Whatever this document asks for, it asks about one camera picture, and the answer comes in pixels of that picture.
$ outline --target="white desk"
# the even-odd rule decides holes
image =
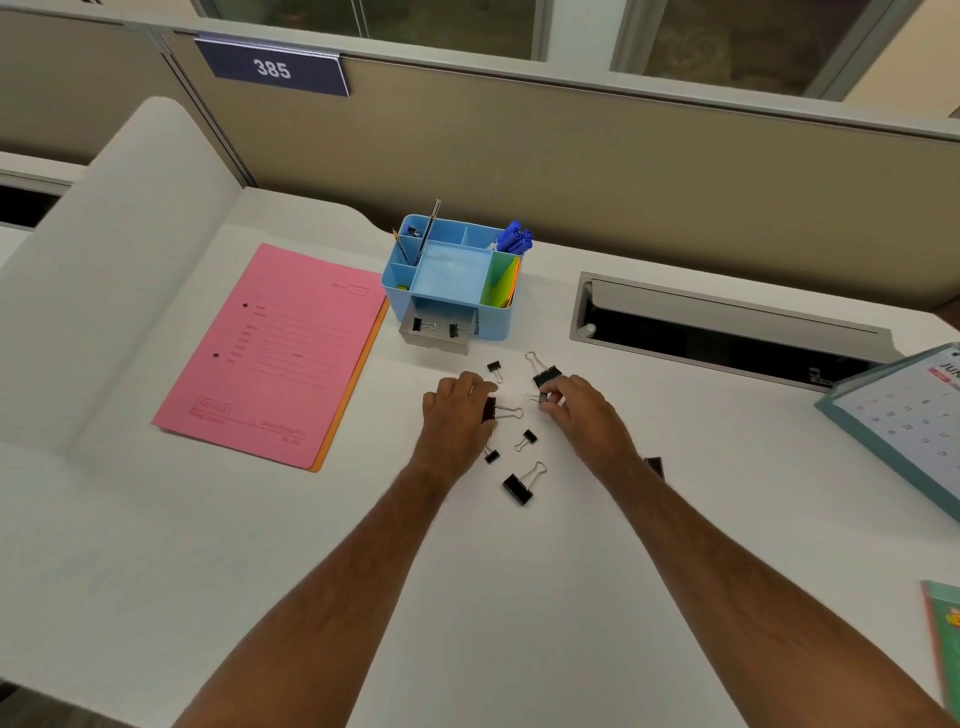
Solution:
[[[243,192],[65,463],[0,446],[0,676],[142,728],[167,726],[234,644],[350,531],[404,464],[420,395],[523,353],[593,380],[640,449],[735,539],[937,692],[918,586],[960,583],[960,525],[813,408],[817,394],[568,338],[589,270],[891,328],[934,316],[539,243],[513,331],[469,357],[405,345],[388,314],[319,474],[165,434],[149,421],[262,241],[380,270],[392,236],[346,207]],[[352,728],[741,726],[611,499],[525,402],[430,530]],[[389,420],[379,413],[389,411]],[[516,455],[530,427],[540,441]],[[523,509],[510,471],[549,473]]]

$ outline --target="number sign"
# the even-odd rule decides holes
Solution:
[[[196,42],[218,79],[350,95],[339,54],[222,36],[200,36]]]

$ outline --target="pen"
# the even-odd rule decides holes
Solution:
[[[414,258],[414,265],[420,264],[420,256],[423,255],[423,246],[430,235],[430,229],[433,228],[433,221],[437,219],[437,213],[440,212],[440,200],[433,204],[433,212],[430,213],[430,219],[427,221],[426,230],[423,231],[423,238],[420,240],[420,247],[417,248],[417,257]]]

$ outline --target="green book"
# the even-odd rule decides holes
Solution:
[[[924,597],[937,650],[944,707],[960,719],[960,587],[925,581]]]

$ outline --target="white desk divider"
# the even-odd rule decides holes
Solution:
[[[0,442],[66,454],[241,187],[145,101],[0,268]]]

